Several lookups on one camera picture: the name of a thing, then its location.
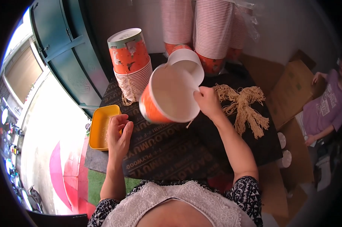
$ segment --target woman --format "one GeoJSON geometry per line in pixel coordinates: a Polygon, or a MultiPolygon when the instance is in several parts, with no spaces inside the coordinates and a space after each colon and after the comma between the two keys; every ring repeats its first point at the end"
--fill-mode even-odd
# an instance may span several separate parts
{"type": "Polygon", "coordinates": [[[317,140],[342,125],[342,56],[338,70],[315,74],[312,84],[321,76],[327,81],[326,90],[322,96],[305,104],[303,111],[296,115],[306,146],[314,147],[317,140]]]}
{"type": "Polygon", "coordinates": [[[200,92],[194,92],[194,98],[219,130],[234,170],[232,189],[222,195],[206,181],[143,180],[126,195],[122,160],[129,149],[133,122],[121,114],[109,123],[106,179],[89,227],[263,226],[258,170],[250,148],[224,115],[213,88],[200,87],[200,92]]]}

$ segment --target pink umbrella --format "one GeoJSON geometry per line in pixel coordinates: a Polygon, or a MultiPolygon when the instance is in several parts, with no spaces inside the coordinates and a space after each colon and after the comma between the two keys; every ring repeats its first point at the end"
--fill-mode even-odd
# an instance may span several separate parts
{"type": "Polygon", "coordinates": [[[69,202],[67,193],[65,191],[63,171],[61,169],[60,162],[60,142],[56,145],[50,156],[50,178],[51,183],[55,189],[56,194],[59,196],[62,202],[70,209],[72,209],[72,205],[69,202]]]}

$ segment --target floor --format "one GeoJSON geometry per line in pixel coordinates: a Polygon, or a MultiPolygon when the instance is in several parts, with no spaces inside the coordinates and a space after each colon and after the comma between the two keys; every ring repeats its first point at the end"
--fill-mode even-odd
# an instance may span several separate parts
{"type": "Polygon", "coordinates": [[[65,206],[51,183],[51,153],[60,142],[64,169],[70,153],[81,153],[88,122],[87,116],[50,73],[35,94],[24,119],[25,137],[20,157],[24,187],[28,189],[34,185],[42,196],[47,214],[61,214],[65,206]]]}

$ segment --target stack of paper bowls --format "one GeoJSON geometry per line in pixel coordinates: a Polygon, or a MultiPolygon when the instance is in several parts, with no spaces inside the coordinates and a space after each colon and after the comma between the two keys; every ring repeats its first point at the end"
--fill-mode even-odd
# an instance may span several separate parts
{"type": "Polygon", "coordinates": [[[219,73],[229,48],[232,3],[198,0],[195,8],[195,51],[207,73],[219,73]]]}
{"type": "Polygon", "coordinates": [[[191,43],[191,0],[160,0],[163,40],[167,54],[178,44],[191,43]]]}
{"type": "Polygon", "coordinates": [[[228,50],[228,58],[236,60],[236,58],[241,54],[241,49],[243,49],[243,44],[245,40],[246,28],[241,11],[252,15],[253,10],[242,5],[238,7],[233,3],[233,16],[232,16],[232,31],[230,38],[230,49],[228,50]]]}
{"type": "Polygon", "coordinates": [[[112,35],[107,42],[118,85],[124,97],[137,102],[152,74],[151,59],[142,30],[123,30],[112,35]]]}

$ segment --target white wall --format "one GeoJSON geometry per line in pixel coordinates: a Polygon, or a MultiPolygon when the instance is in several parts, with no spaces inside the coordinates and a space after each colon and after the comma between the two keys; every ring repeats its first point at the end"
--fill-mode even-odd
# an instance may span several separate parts
{"type": "MultiPolygon", "coordinates": [[[[286,64],[301,49],[317,66],[314,72],[327,72],[341,51],[327,16],[315,0],[248,0],[258,4],[255,13],[260,39],[246,39],[244,52],[286,64]]],[[[149,53],[164,52],[158,0],[87,0],[89,15],[102,56],[109,62],[107,38],[121,30],[142,29],[149,53]]]]}

